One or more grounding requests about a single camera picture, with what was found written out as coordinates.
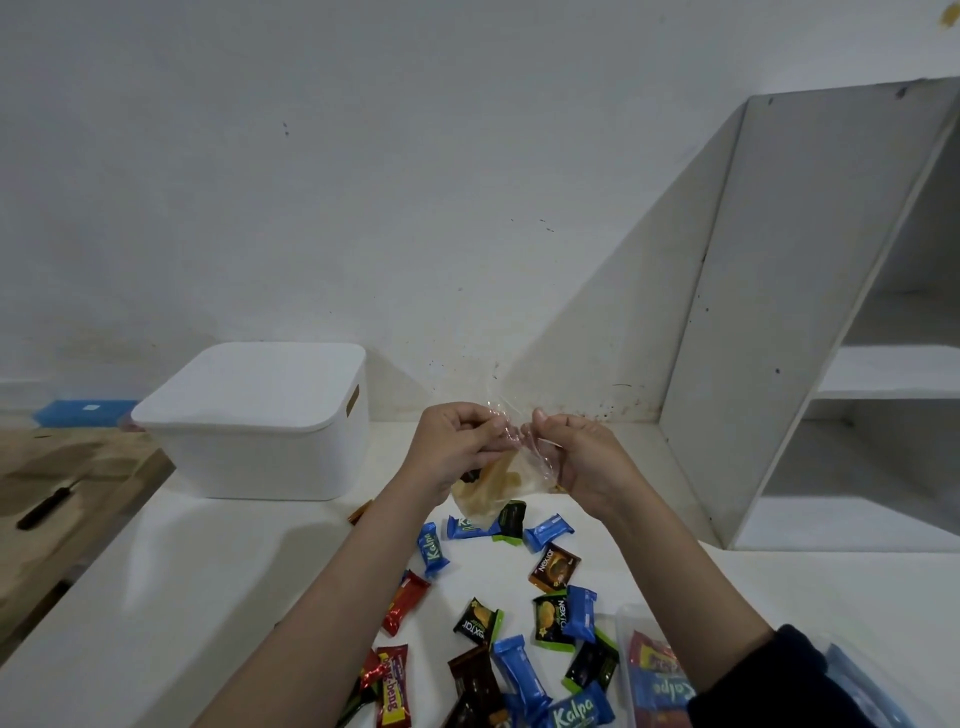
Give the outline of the person's right hand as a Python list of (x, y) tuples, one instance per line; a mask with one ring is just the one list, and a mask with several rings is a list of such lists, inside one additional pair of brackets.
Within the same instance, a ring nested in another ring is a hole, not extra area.
[(641, 485), (639, 468), (612, 431), (602, 423), (570, 414), (547, 415), (534, 409), (537, 434), (562, 447), (562, 464), (553, 467), (558, 485), (582, 509), (606, 523), (626, 506)]

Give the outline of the person's left hand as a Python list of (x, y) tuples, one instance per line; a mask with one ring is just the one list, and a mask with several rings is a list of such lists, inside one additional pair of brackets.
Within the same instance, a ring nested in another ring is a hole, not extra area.
[(471, 456), (467, 453), (466, 431), (474, 428), (507, 428), (507, 419), (486, 405), (474, 402), (447, 402), (427, 407), (419, 418), (395, 481), (420, 502), (431, 506), (441, 504), (464, 473), (481, 470), (504, 454)]

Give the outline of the clear plastic bag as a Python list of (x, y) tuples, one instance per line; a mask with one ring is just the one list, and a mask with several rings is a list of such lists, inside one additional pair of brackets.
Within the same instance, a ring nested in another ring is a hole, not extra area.
[(496, 374), (486, 381), (481, 405), (507, 420), (507, 428), (516, 428), (520, 448), (504, 452), (498, 460), (459, 480), (451, 488), (451, 498), (460, 515), (474, 527), (490, 528), (510, 502), (536, 494), (558, 493), (554, 467), (542, 467), (522, 442), (522, 427), (532, 422), (534, 406), (521, 401), (506, 380)]

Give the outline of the person's left forearm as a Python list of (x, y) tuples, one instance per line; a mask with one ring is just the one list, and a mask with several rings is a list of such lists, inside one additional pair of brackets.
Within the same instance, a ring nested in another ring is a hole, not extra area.
[(452, 483), (402, 468), (191, 728), (333, 728)]

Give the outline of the person's right forearm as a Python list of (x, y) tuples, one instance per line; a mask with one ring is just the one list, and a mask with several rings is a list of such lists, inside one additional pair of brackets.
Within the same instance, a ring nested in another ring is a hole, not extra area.
[(573, 497), (616, 543), (696, 692), (772, 639), (770, 624), (645, 480)]

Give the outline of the pile of assorted snack packets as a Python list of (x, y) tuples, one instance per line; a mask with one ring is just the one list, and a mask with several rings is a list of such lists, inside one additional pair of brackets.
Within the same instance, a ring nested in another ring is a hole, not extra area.
[[(441, 728), (594, 728), (613, 720), (604, 692), (616, 669), (611, 642), (596, 627), (597, 595), (572, 584), (581, 558), (557, 539), (575, 532), (559, 514), (522, 528), (526, 503), (509, 501), (491, 526), (449, 516), (442, 530), (433, 520), (417, 533), (420, 572), (406, 568), (398, 579), (380, 629), (396, 638), (421, 605), (437, 594), (438, 578), (450, 575), (442, 536), (454, 541), (488, 539), (523, 547), (536, 555), (528, 580), (540, 594), (530, 599), (531, 637), (502, 632), (505, 612), (472, 596), (450, 633), (471, 648), (448, 661), (457, 691)], [(527, 646), (576, 653), (561, 682), (569, 698), (554, 699), (546, 689)]]

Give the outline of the white lidded storage box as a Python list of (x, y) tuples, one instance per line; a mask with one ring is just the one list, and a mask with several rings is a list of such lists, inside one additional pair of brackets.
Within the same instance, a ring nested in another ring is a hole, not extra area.
[(347, 343), (211, 346), (130, 417), (194, 497), (335, 500), (356, 484), (367, 449), (366, 361)]

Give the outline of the red wrapper candy bar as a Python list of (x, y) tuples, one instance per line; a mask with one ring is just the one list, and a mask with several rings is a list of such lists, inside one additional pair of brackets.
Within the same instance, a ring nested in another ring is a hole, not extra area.
[(681, 674), (683, 669), (670, 645), (634, 630), (628, 651), (629, 663), (637, 669), (656, 674)]

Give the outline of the blue wrapper wafer bar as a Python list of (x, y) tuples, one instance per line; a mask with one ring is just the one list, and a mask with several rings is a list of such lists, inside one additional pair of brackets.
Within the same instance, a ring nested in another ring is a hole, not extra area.
[(635, 709), (648, 712), (685, 710), (696, 690), (682, 672), (630, 668), (630, 695)]

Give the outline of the white shelf unit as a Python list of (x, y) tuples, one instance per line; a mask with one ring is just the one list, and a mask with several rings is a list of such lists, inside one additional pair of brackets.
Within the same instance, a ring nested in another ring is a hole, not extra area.
[(660, 427), (719, 544), (960, 554), (960, 77), (754, 95)]

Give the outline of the person's dark sleeve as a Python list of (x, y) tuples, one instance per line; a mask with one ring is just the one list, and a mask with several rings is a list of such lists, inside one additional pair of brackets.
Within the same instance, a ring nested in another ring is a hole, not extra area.
[(687, 703), (691, 728), (877, 728), (790, 624)]

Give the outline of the clear plastic container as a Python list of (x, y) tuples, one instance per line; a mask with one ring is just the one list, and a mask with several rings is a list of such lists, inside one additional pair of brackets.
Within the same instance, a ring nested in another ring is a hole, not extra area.
[[(629, 728), (691, 728), (684, 710), (648, 711), (632, 702), (628, 651), (635, 630), (663, 642), (666, 638), (644, 604), (628, 603), (613, 617), (620, 666), (615, 684), (622, 724)], [(827, 676), (850, 696), (876, 728), (947, 728), (935, 710), (897, 683), (878, 663), (848, 642), (829, 634), (811, 638), (827, 662)]]

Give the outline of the blue flat box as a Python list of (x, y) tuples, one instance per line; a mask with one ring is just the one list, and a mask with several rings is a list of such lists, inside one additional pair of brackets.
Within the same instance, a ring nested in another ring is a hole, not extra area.
[(137, 399), (55, 399), (31, 418), (42, 429), (116, 429), (138, 404)]

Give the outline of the wooden workbench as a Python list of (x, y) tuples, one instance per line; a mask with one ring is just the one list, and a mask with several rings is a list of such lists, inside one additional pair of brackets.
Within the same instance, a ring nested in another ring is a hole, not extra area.
[[(174, 470), (143, 432), (0, 428), (0, 666)], [(80, 478), (40, 527), (16, 528)]]

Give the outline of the black handled tool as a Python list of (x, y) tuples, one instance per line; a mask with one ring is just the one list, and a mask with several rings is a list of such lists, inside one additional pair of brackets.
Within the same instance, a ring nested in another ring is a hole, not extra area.
[(57, 487), (56, 490), (48, 495), (41, 503), (35, 505), (28, 513), (18, 519), (15, 526), (16, 529), (19, 531), (32, 531), (39, 528), (71, 498), (74, 488), (82, 479), (81, 477), (66, 485)]

